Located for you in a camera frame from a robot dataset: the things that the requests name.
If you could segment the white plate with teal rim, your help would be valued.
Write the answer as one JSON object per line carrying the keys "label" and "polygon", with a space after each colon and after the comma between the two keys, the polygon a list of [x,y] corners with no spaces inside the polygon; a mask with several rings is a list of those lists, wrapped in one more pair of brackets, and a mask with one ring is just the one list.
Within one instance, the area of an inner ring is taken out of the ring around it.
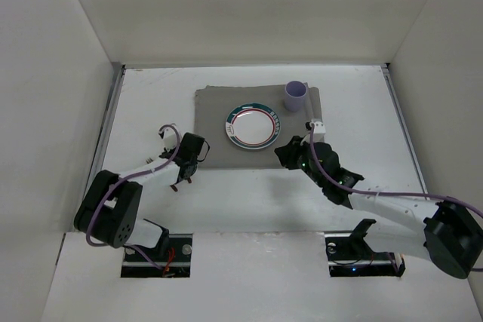
{"label": "white plate with teal rim", "polygon": [[247,150],[261,150],[278,139],[281,121],[270,107],[261,103],[245,103],[228,114],[225,131],[236,146]]}

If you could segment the lilac plastic cup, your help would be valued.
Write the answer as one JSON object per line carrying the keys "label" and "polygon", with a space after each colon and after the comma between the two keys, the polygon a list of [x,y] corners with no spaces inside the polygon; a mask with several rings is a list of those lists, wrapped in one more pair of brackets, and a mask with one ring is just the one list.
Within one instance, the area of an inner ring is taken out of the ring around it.
{"label": "lilac plastic cup", "polygon": [[301,81],[290,81],[285,85],[284,106],[290,112],[298,112],[304,107],[307,86]]}

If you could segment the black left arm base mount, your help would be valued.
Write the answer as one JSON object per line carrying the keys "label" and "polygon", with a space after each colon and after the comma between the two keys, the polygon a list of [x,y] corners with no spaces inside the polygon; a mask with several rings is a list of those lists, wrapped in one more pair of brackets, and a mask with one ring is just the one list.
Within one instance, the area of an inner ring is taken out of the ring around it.
{"label": "black left arm base mount", "polygon": [[189,278],[191,234],[172,234],[147,219],[136,221],[125,246],[121,278]]}

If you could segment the grey cloth placemat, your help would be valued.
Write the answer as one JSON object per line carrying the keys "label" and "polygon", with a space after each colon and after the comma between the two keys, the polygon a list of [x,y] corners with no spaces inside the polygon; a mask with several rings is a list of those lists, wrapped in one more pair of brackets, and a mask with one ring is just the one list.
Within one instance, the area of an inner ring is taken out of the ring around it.
{"label": "grey cloth placemat", "polygon": [[285,108],[284,98],[283,84],[197,90],[194,133],[210,146],[201,168],[280,168],[274,150],[293,136],[304,136],[306,122],[322,118],[317,87],[307,88],[303,107],[296,112]]}

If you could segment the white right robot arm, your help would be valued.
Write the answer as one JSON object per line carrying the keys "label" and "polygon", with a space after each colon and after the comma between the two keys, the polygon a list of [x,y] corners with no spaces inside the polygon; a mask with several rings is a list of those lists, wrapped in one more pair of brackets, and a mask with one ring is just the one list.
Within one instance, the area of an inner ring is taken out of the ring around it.
{"label": "white right robot arm", "polygon": [[378,187],[357,190],[363,176],[341,167],[338,154],[327,143],[310,144],[294,136],[275,154],[284,168],[303,171],[333,204],[397,225],[384,229],[375,219],[361,221],[349,236],[356,246],[426,259],[458,279],[473,271],[482,252],[482,228],[474,218],[474,207],[439,195],[391,193]]}

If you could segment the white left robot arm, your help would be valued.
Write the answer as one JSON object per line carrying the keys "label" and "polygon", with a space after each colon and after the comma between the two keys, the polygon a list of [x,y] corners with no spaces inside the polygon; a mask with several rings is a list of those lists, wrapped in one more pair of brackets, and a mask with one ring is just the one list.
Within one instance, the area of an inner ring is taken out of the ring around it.
{"label": "white left robot arm", "polygon": [[168,245],[169,231],[147,219],[137,217],[146,186],[169,187],[190,182],[197,171],[205,138],[185,133],[163,133],[165,148],[157,158],[137,169],[113,173],[101,170],[95,177],[75,215],[74,228],[84,232],[94,245],[142,247],[162,254]]}

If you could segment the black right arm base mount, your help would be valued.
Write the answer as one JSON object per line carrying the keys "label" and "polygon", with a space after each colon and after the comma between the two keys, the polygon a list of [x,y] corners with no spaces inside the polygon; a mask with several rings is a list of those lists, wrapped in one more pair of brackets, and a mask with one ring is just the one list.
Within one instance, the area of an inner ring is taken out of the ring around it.
{"label": "black right arm base mount", "polygon": [[395,277],[405,273],[401,254],[375,252],[365,241],[374,219],[363,219],[352,231],[325,233],[325,252],[332,278]]}

